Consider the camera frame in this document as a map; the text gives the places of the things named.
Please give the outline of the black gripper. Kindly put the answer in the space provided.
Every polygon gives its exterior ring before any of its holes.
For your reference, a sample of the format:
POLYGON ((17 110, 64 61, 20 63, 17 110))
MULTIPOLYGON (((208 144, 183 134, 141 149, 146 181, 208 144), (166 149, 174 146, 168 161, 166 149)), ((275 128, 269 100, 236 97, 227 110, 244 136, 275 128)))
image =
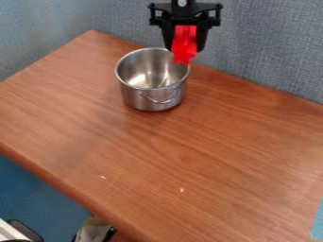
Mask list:
POLYGON ((207 42, 208 28, 220 26, 221 3, 196 0, 170 0, 149 3, 149 24, 161 27, 165 48, 172 50, 173 26, 196 26, 196 51, 201 52, 207 42))

